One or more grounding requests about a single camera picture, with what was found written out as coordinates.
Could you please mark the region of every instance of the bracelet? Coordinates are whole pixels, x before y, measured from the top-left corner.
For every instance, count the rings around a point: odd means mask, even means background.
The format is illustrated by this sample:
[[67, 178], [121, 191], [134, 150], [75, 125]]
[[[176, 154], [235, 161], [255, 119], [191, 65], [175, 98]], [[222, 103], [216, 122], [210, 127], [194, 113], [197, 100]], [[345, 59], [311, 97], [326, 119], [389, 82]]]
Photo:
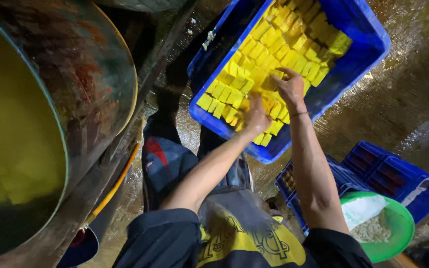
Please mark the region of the bracelet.
[[309, 112], [296, 113], [296, 114], [291, 115], [291, 116], [289, 117], [289, 119], [291, 119], [291, 118], [293, 118], [293, 117], [296, 117], [296, 116], [298, 116], [298, 115], [301, 115], [301, 114], [303, 114], [303, 113], [305, 113], [305, 114], [309, 114]]

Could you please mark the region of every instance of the person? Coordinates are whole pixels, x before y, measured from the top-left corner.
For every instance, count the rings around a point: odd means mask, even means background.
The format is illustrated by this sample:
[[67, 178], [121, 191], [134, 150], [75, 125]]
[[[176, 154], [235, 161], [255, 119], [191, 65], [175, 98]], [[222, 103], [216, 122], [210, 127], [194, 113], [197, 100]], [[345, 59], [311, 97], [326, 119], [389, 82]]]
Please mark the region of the person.
[[297, 194], [310, 227], [304, 243], [269, 214], [249, 180], [242, 151], [271, 124], [260, 97], [230, 140], [202, 127], [198, 156], [181, 145], [173, 113], [167, 116], [163, 105], [143, 131], [146, 213], [128, 225], [114, 267], [372, 267], [343, 218], [302, 77], [278, 70], [286, 74], [274, 79], [290, 115]]

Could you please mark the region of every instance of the blue plastic crate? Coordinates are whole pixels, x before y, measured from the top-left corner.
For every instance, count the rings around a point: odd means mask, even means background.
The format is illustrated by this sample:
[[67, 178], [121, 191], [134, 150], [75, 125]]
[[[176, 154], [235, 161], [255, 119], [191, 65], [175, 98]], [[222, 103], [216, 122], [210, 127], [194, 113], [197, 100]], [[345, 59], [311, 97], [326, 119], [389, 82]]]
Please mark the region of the blue plastic crate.
[[349, 152], [341, 165], [353, 171], [362, 180], [388, 156], [393, 154], [379, 146], [366, 141], [360, 141]]
[[404, 205], [415, 223], [429, 213], [429, 174], [405, 160], [387, 157], [367, 178], [366, 184]]
[[[354, 42], [347, 54], [336, 61], [337, 67], [329, 72], [317, 88], [312, 87], [307, 93], [305, 103], [313, 121], [332, 106], [345, 90], [380, 63], [390, 50], [390, 37], [364, 0], [319, 2], [328, 22], [342, 30]], [[196, 102], [251, 32], [270, 3], [271, 0], [234, 0], [216, 25], [216, 37], [207, 51], [200, 49], [188, 66], [194, 95], [190, 103], [191, 116], [225, 139], [230, 139], [235, 134], [234, 130], [223, 120], [213, 117], [196, 105]], [[251, 143], [245, 152], [268, 164], [282, 155], [290, 145], [289, 126], [284, 125], [267, 147]]]

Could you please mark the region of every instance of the wet ground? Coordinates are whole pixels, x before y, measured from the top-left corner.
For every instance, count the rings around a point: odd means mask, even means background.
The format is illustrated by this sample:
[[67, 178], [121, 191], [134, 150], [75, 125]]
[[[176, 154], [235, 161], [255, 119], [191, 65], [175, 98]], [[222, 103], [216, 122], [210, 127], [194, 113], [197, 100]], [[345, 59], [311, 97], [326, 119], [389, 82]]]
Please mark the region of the wet ground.
[[[192, 14], [197, 23], [186, 25], [193, 35], [187, 31], [183, 33], [168, 59], [169, 64], [176, 62], [180, 52], [205, 30], [227, 2], [199, 1]], [[325, 152], [341, 161], [358, 141], [367, 140], [429, 170], [429, 0], [367, 2], [390, 34], [390, 53], [314, 122], [319, 142]], [[167, 76], [170, 77], [170, 71], [168, 75], [161, 74], [157, 85], [182, 93], [177, 128], [182, 144], [196, 153], [200, 126], [188, 113], [192, 97], [189, 84], [167, 86]], [[143, 117], [155, 111], [154, 94], [151, 93], [136, 127], [143, 124]], [[110, 267], [126, 240], [125, 227], [143, 211], [140, 154], [134, 160], [122, 201], [98, 255], [81, 267]], [[274, 179], [289, 158], [289, 151], [270, 165], [248, 158], [261, 198], [277, 194]], [[298, 225], [294, 223], [291, 228], [298, 228]]]

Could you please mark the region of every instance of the yellow tofu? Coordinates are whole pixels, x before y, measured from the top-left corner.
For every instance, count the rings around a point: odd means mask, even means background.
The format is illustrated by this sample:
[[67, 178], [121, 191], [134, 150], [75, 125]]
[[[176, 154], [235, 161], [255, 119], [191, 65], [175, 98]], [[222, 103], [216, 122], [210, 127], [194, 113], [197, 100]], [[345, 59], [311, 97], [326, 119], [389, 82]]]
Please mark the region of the yellow tofu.
[[279, 29], [283, 33], [287, 32], [296, 18], [297, 14], [295, 14], [294, 11], [290, 11], [284, 22], [281, 24], [281, 26], [279, 26]]
[[238, 62], [239, 66], [245, 70], [252, 70], [254, 67], [254, 60], [248, 58], [247, 56], [243, 55], [241, 59]]
[[265, 134], [260, 145], [266, 147], [271, 141], [271, 138], [272, 138], [271, 134]]
[[249, 53], [253, 50], [253, 48], [256, 46], [257, 42], [254, 39], [250, 39], [249, 42], [242, 48], [239, 49], [242, 54], [249, 55]]
[[289, 50], [289, 52], [280, 61], [281, 66], [286, 68], [292, 68], [292, 66], [289, 66], [289, 63], [292, 61], [295, 55], [296, 55], [295, 51]]
[[289, 46], [283, 45], [281, 46], [281, 48], [275, 53], [274, 57], [278, 60], [281, 60], [282, 58], [284, 58], [284, 56], [290, 51], [291, 49], [289, 48]]
[[307, 91], [310, 88], [310, 82], [305, 78], [303, 78], [303, 79], [304, 79], [304, 95], [303, 95], [303, 97], [305, 97], [307, 94]]
[[256, 58], [255, 62], [257, 66], [261, 66], [263, 62], [269, 57], [269, 51], [267, 51], [267, 48], [263, 47], [263, 50], [261, 53], [259, 53], [259, 56]]
[[276, 119], [279, 116], [281, 109], [282, 109], [282, 104], [277, 101], [274, 107], [271, 109], [271, 112], [269, 112], [269, 114], [273, 119]]
[[230, 61], [234, 62], [235, 64], [238, 64], [239, 60], [241, 59], [242, 54], [240, 51], [236, 51], [233, 56], [231, 57]]
[[317, 87], [319, 86], [320, 82], [322, 82], [322, 80], [324, 80], [325, 78], [325, 73], [323, 72], [318, 72], [316, 78], [312, 81], [312, 86]]
[[201, 95], [200, 99], [196, 102], [196, 104], [199, 105], [203, 110], [208, 111], [208, 108], [210, 107], [212, 101], [213, 98], [205, 93]]
[[274, 54], [285, 44], [286, 41], [284, 40], [284, 38], [282, 36], [278, 36], [276, 41], [274, 41], [274, 43], [270, 47], [268, 47], [267, 50], [270, 54]]
[[263, 51], [263, 48], [265, 48], [261, 43], [256, 42], [256, 46], [249, 52], [248, 56], [257, 59], [259, 57], [259, 54]]
[[289, 125], [291, 123], [291, 117], [290, 117], [289, 113], [284, 115], [284, 117], [281, 119], [281, 121], [284, 122], [285, 124]]
[[294, 38], [291, 48], [299, 51], [306, 41], [307, 41], [306, 34], [301, 33], [297, 37]]
[[228, 104], [234, 104], [235, 101], [239, 100], [241, 103], [241, 100], [243, 99], [244, 94], [241, 93], [241, 91], [237, 90], [237, 89], [233, 89], [231, 91], [231, 94], [229, 94], [228, 99], [226, 100], [226, 103]]
[[218, 100], [221, 102], [226, 102], [226, 100], [228, 99], [232, 91], [233, 91], [232, 87], [230, 86], [224, 87], [223, 92], [221, 92], [221, 95], [219, 96]]
[[312, 21], [312, 19], [317, 15], [317, 13], [319, 13], [320, 8], [321, 8], [320, 3], [316, 1], [304, 15], [303, 17], [304, 21], [305, 22]]
[[218, 99], [219, 96], [221, 96], [221, 93], [223, 93], [224, 87], [226, 87], [226, 84], [223, 82], [218, 82], [218, 84], [216, 85], [216, 87], [214, 87], [213, 93], [211, 93], [211, 95], [215, 98]]
[[320, 70], [320, 65], [316, 63], [312, 63], [312, 67], [310, 68], [309, 74], [306, 76], [306, 79], [312, 82], [316, 78], [319, 70]]
[[239, 51], [242, 51], [243, 48], [247, 45], [247, 43], [249, 43], [251, 40], [253, 40], [253, 37], [251, 36], [251, 34], [248, 34], [246, 36], [246, 39], [241, 43], [241, 45], [239, 46]]
[[302, 69], [301, 76], [306, 77], [309, 74], [310, 68], [312, 68], [313, 62], [307, 62]]
[[256, 145], [259, 145], [263, 141], [263, 138], [264, 138], [264, 134], [261, 133], [261, 134], [259, 134], [257, 137], [255, 137], [253, 139], [253, 143], [256, 144]]
[[246, 83], [243, 85], [243, 87], [240, 89], [241, 93], [244, 95], [248, 94], [248, 92], [253, 88], [254, 81], [250, 78], [247, 79]]
[[259, 40], [261, 36], [269, 29], [271, 25], [269, 23], [262, 19], [256, 28], [251, 32], [251, 37], [253, 37], [254, 40]]
[[275, 123], [271, 129], [271, 134], [277, 136], [283, 125], [284, 123], [281, 120], [275, 120]]
[[279, 14], [272, 20], [272, 23], [277, 26], [281, 27], [284, 20], [287, 18], [291, 10], [287, 7], [281, 7], [279, 10]]
[[213, 91], [215, 90], [216, 85], [218, 84], [218, 80], [214, 80], [211, 85], [206, 89], [206, 93], [213, 93]]
[[239, 109], [241, 111], [249, 111], [249, 100], [248, 99], [243, 99], [241, 101], [241, 105], [239, 106]]
[[213, 116], [216, 117], [216, 118], [221, 118], [221, 114], [223, 113], [224, 108], [226, 107], [226, 105], [227, 104], [220, 102], [216, 106], [216, 108], [214, 109]]
[[270, 26], [267, 29], [267, 31], [261, 36], [261, 38], [259, 39], [259, 42], [261, 42], [261, 44], [269, 47], [274, 43], [274, 41], [276, 41], [276, 38], [277, 38], [276, 29], [274, 29], [274, 27]]
[[314, 0], [305, 0], [299, 7], [299, 12], [301, 12], [302, 14], [306, 14], [306, 12], [310, 9], [313, 3]]
[[238, 113], [238, 110], [231, 107], [230, 105], [226, 105], [224, 107], [222, 116], [223, 116], [224, 120], [226, 121], [226, 123], [229, 124], [234, 119], [234, 117], [237, 113]]
[[294, 68], [292, 68], [292, 70], [294, 70], [297, 73], [302, 73], [302, 70], [304, 69], [304, 66], [307, 63], [307, 59], [304, 57], [300, 57], [299, 60], [295, 63]]
[[208, 113], [213, 113], [216, 109], [216, 106], [218, 106], [219, 100], [213, 99], [213, 101], [210, 104], [210, 107], [208, 108]]

